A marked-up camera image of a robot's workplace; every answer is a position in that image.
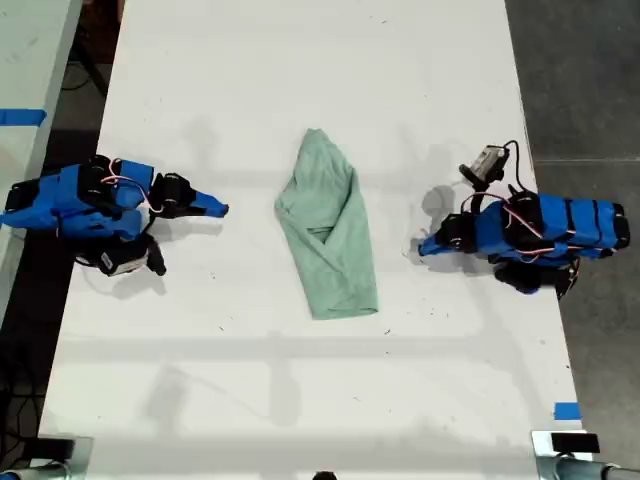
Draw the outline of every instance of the black cable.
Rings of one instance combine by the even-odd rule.
[[[505,143],[502,146],[502,148],[507,148],[511,144],[513,144],[513,146],[516,149],[516,182],[518,183],[518,185],[522,190],[524,190],[525,192],[528,192],[529,189],[525,188],[525,186],[522,185],[522,182],[520,181],[520,144],[518,143],[517,140],[509,140],[507,143]]]
[[[82,70],[85,71],[85,73],[87,73],[87,71],[80,65],[75,64],[75,63],[69,63],[67,64],[67,66],[65,67],[65,73],[66,73],[66,68],[69,67],[76,67],[76,68],[81,68]],[[65,91],[65,92],[71,92],[74,90],[80,90],[82,87],[84,87],[85,85],[87,85],[89,82],[91,81],[91,76],[89,75],[89,73],[87,73],[87,78],[85,78],[82,82],[80,82],[77,85],[74,85],[72,87],[61,87],[60,90]]]

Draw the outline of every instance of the white table surface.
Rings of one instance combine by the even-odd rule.
[[[376,315],[310,317],[273,210],[307,127],[360,174]],[[511,138],[533,185],[502,0],[127,2],[99,152],[231,211],[158,222],[163,278],[76,266],[41,433],[92,479],[536,478],[530,431],[580,427],[554,293],[403,255]]]
[[[16,182],[40,175],[82,0],[0,0],[0,108],[47,112],[38,127],[0,127],[0,209]],[[24,233],[0,228],[0,323]]]

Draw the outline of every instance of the folded towel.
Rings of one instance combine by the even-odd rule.
[[[322,130],[308,130],[276,201],[314,318],[369,315],[378,293],[358,176]]]

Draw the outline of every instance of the cable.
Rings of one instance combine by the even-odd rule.
[[[497,198],[498,200],[502,200],[505,203],[509,203],[509,200],[507,200],[504,197],[501,197],[500,195],[496,195],[494,193],[488,193],[488,192],[474,192],[471,195],[469,195],[467,198],[465,198],[462,203],[460,204],[460,213],[464,212],[464,207],[467,204],[467,202],[469,200],[471,200],[473,197],[477,197],[477,196],[488,196],[488,197],[493,197],[493,198]]]
[[[69,67],[76,67],[76,68],[81,68],[82,70],[84,70],[84,68],[82,68],[81,65],[78,65],[76,63],[69,63],[65,67],[65,73],[67,72],[66,69],[69,68]],[[65,92],[71,92],[71,91],[74,91],[74,90],[80,90],[82,87],[87,85],[90,81],[91,81],[91,76],[87,73],[87,78],[85,78],[84,81],[82,81],[79,84],[74,85],[72,87],[61,87],[60,90],[65,91]]]
[[[511,144],[513,144],[516,149],[516,182],[522,190],[524,190],[525,192],[529,192],[530,190],[528,188],[525,188],[525,186],[522,185],[522,182],[520,181],[520,144],[517,140],[509,140],[502,146],[502,148],[507,148],[507,146]]]
[[[567,247],[569,250],[582,250],[584,247],[578,247],[574,245],[569,245]],[[518,250],[516,252],[521,253],[522,255],[541,255],[543,253],[551,253],[555,251],[555,248],[539,248],[537,250]]]
[[[536,237],[538,237],[539,239],[542,240],[542,233],[540,233],[536,228],[532,227],[524,218],[522,218],[520,215],[518,215],[516,212],[514,212],[513,210],[511,210],[509,207],[507,207],[506,205],[503,205],[502,208],[504,208],[509,215],[512,215],[516,220],[518,220],[522,225],[524,225],[525,227],[527,227],[531,233],[533,233]]]
[[[149,207],[149,210],[151,210],[154,213],[162,213],[162,210],[164,210],[164,207],[160,207],[160,210],[154,209],[153,206],[151,205],[151,201],[149,200],[147,192],[145,191],[144,187],[139,182],[135,181],[133,178],[124,177],[124,176],[121,176],[121,175],[116,175],[116,172],[113,170],[113,165],[115,163],[119,162],[119,161],[121,161],[120,158],[112,158],[111,159],[111,161],[109,162],[109,173],[111,173],[111,176],[103,178],[100,182],[101,183],[117,183],[117,180],[126,180],[126,181],[129,181],[129,182],[133,182],[140,189],[140,193],[142,193],[142,196],[144,197],[145,201],[147,202],[147,206]]]
[[[502,206],[502,208],[504,208],[509,213],[509,223],[507,224],[506,228],[509,228],[511,226],[511,217],[514,217],[522,225],[527,227],[531,231],[531,233],[533,233],[536,237],[542,239],[542,236],[543,236],[542,233],[540,233],[536,228],[532,227],[524,218],[522,218],[516,212],[514,212],[509,207],[507,207],[507,205],[510,205],[509,200],[506,199],[505,197],[501,197],[500,195],[495,195],[493,193],[488,193],[488,192],[474,192],[463,200],[462,204],[460,205],[460,213],[464,212],[464,207],[471,198],[475,196],[482,196],[482,195],[487,195],[489,197],[497,198],[504,202],[504,205]]]
[[[140,193],[142,193],[142,196],[144,197],[145,201],[147,202],[147,207],[149,208],[149,210],[151,210],[154,213],[162,213],[162,210],[164,210],[164,207],[160,207],[160,210],[156,210],[155,208],[153,208],[153,206],[151,205],[151,201],[149,200],[149,197],[148,197],[147,192],[145,191],[144,187],[142,186],[142,184],[140,184],[139,182],[137,182],[133,178],[123,177],[122,175],[110,175],[108,177],[104,177],[102,180],[100,180],[100,182],[101,183],[109,183],[109,184],[117,184],[117,183],[119,183],[120,180],[125,180],[127,182],[131,182],[134,185],[136,185],[140,189]]]

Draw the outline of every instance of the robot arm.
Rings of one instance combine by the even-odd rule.
[[[0,224],[34,230],[57,230],[81,263],[107,275],[147,265],[163,275],[160,248],[147,230],[156,217],[192,215],[224,217],[229,207],[191,188],[178,174],[158,174],[153,167],[96,155],[88,163],[63,168],[13,185]],[[137,207],[150,206],[143,228]]]

